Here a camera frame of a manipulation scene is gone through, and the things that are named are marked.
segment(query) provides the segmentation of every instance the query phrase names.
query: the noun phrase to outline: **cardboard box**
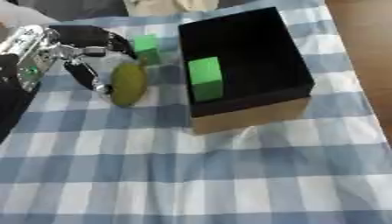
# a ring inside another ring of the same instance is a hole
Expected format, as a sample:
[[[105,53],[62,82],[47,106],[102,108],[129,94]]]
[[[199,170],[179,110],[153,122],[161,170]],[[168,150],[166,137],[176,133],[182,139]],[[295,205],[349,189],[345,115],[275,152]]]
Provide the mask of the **cardboard box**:
[[[276,8],[179,27],[195,133],[298,118],[313,78]],[[189,61],[218,57],[223,97],[195,101]]]

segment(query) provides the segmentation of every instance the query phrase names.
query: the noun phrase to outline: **blue and white checkered cloth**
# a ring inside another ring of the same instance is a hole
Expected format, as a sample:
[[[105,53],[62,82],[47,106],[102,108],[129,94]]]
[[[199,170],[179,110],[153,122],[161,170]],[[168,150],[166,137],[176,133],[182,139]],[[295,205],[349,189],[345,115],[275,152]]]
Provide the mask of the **blue and white checkered cloth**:
[[[177,27],[276,6],[316,81],[301,119],[190,129]],[[114,107],[59,63],[0,148],[4,224],[392,223],[392,157],[322,0],[76,21],[160,38],[147,94]],[[119,57],[93,66],[108,76]]]

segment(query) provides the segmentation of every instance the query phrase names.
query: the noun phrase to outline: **black box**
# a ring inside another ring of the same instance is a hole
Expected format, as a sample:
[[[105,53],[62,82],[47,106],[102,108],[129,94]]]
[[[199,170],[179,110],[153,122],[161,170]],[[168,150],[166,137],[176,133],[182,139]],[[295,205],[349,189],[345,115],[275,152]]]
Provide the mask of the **black box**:
[[[217,116],[310,96],[314,81],[276,8],[182,24],[179,36],[192,118]],[[219,58],[224,96],[218,100],[196,102],[188,62],[208,57]],[[271,121],[280,120],[274,117]]]

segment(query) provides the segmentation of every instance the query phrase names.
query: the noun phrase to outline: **table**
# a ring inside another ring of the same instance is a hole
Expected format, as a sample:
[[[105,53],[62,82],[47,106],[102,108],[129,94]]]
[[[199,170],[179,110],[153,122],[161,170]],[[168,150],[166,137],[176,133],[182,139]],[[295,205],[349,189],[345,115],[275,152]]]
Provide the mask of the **table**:
[[[339,33],[346,45],[361,84],[380,120],[389,141],[392,140],[392,17],[389,0],[328,0]]]
[[[177,26],[275,5],[316,81],[295,121],[194,136]],[[321,0],[72,22],[159,36],[163,65],[133,108],[60,64],[0,147],[1,223],[390,223],[391,153]],[[93,63],[108,77],[117,56]]]

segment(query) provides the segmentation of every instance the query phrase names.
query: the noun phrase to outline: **green cube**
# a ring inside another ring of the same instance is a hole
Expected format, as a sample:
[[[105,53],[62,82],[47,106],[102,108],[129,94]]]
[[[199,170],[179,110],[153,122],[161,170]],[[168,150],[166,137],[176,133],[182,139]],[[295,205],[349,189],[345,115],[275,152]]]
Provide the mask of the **green cube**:
[[[223,96],[221,66],[217,57],[196,59],[188,63],[192,91],[197,102]]]
[[[135,52],[147,66],[157,65],[160,63],[158,39],[155,35],[136,36],[134,40]]]

